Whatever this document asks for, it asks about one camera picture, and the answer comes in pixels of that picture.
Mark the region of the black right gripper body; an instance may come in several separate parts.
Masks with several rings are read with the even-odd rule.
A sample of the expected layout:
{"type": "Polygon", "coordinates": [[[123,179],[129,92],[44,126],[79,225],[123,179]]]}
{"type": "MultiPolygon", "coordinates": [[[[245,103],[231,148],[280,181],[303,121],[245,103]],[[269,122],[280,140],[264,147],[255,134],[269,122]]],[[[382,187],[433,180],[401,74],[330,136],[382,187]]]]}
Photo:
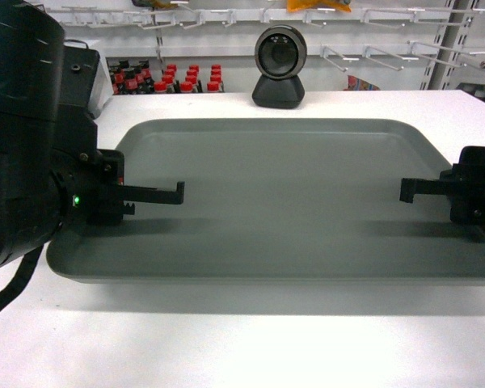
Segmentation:
{"type": "Polygon", "coordinates": [[[485,234],[485,146],[463,148],[458,162],[442,171],[440,179],[457,185],[447,196],[451,222],[476,226],[485,234]]]}

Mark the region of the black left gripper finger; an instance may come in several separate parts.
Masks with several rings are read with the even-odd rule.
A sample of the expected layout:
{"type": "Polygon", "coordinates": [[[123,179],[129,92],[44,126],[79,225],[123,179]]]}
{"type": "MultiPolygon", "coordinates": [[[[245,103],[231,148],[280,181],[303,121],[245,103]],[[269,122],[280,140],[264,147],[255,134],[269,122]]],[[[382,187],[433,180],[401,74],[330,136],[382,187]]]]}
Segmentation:
{"type": "Polygon", "coordinates": [[[123,215],[134,215],[136,206],[134,203],[124,203],[122,204],[122,214],[123,215]]]}
{"type": "Polygon", "coordinates": [[[184,182],[178,182],[175,190],[123,186],[123,200],[161,205],[181,205],[184,199],[184,182]]]}

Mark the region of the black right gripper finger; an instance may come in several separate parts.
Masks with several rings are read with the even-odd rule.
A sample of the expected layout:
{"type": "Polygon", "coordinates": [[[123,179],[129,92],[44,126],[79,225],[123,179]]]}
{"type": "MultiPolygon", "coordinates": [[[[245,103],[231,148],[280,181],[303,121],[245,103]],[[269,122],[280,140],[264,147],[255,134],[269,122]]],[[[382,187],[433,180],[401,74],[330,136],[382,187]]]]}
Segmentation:
{"type": "Polygon", "coordinates": [[[399,200],[412,203],[415,195],[443,196],[452,191],[453,184],[440,180],[402,178],[399,200]]]}

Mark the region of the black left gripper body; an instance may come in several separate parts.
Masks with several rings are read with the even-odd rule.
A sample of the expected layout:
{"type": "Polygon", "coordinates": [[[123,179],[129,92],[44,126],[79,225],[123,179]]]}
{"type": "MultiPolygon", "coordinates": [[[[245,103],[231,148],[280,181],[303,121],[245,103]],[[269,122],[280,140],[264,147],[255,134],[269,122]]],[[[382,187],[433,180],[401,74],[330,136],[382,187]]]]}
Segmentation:
{"type": "Polygon", "coordinates": [[[98,150],[91,167],[86,192],[86,223],[119,225],[124,218],[124,201],[110,193],[112,186],[124,184],[124,154],[119,150],[98,150]]]}

